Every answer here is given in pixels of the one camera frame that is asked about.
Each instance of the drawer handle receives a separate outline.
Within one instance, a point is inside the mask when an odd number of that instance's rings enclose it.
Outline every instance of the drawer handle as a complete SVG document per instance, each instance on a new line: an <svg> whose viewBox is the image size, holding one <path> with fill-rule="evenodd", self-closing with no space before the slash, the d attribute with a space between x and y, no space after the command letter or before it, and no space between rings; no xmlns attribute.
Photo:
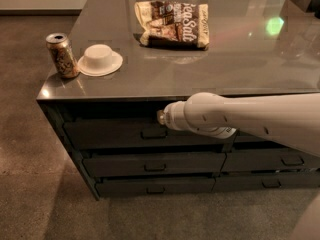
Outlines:
<svg viewBox="0 0 320 240"><path fill-rule="evenodd" d="M144 140L165 139L168 136L168 131L163 129L145 129L140 132L140 136Z"/></svg>
<svg viewBox="0 0 320 240"><path fill-rule="evenodd" d="M270 181L270 182L267 182L265 183L263 180L262 180L262 186L264 188L281 188L281 183L279 180L276 180L276 181Z"/></svg>
<svg viewBox="0 0 320 240"><path fill-rule="evenodd" d="M167 165L163 164L159 167L148 167L146 164L144 165L144 170L146 172L162 172L165 171L167 169Z"/></svg>
<svg viewBox="0 0 320 240"><path fill-rule="evenodd" d="M148 195L156 195L156 194L163 194L166 191L164 187L160 190L150 190L149 188L146 188L146 193Z"/></svg>
<svg viewBox="0 0 320 240"><path fill-rule="evenodd" d="M290 160L285 160L283 158L281 158L281 162L285 165L285 166L299 166L299 165L304 165L304 160L299 157L299 160L296 161L290 161Z"/></svg>

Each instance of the soda can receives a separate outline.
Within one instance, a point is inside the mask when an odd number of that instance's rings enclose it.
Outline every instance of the soda can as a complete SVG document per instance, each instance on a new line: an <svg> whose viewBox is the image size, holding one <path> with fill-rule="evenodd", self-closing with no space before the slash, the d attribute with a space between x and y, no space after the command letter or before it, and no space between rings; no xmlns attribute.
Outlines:
<svg viewBox="0 0 320 240"><path fill-rule="evenodd" d="M71 42L64 33L47 36L47 48L61 78L73 78L79 75L78 63L73 56Z"/></svg>

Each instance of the baseboard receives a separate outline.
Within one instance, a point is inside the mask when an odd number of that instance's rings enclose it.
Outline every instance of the baseboard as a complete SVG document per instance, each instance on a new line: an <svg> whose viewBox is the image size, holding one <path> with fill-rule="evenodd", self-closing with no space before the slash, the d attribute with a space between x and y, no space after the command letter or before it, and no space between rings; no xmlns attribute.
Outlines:
<svg viewBox="0 0 320 240"><path fill-rule="evenodd" d="M0 10L0 16L79 16L81 10Z"/></svg>

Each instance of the snack bag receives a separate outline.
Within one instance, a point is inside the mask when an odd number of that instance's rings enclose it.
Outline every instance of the snack bag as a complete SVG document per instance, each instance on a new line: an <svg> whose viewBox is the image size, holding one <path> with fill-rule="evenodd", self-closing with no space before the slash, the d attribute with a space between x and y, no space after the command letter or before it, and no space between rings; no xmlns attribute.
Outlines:
<svg viewBox="0 0 320 240"><path fill-rule="evenodd" d="M192 44L200 49L209 46L208 5L170 1L135 3L135 13L145 30L141 44L160 39L181 44Z"/></svg>

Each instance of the drawer front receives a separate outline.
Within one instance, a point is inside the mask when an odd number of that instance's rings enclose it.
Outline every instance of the drawer front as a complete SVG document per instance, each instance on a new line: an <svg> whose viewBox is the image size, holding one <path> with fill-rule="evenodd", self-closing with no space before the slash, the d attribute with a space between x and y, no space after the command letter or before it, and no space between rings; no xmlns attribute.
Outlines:
<svg viewBox="0 0 320 240"><path fill-rule="evenodd" d="M227 153L223 172L320 168L320 158L289 148Z"/></svg>
<svg viewBox="0 0 320 240"><path fill-rule="evenodd" d="M280 173L272 175L221 176L213 191L239 191L280 188L318 188L320 173Z"/></svg>
<svg viewBox="0 0 320 240"><path fill-rule="evenodd" d="M83 120L67 122L64 129L76 149L224 144L233 138L172 131L146 119Z"/></svg>
<svg viewBox="0 0 320 240"><path fill-rule="evenodd" d="M100 196L210 193L214 178L112 180L96 184Z"/></svg>
<svg viewBox="0 0 320 240"><path fill-rule="evenodd" d="M225 161L224 153L166 153L105 155L84 159L91 177L216 173Z"/></svg>

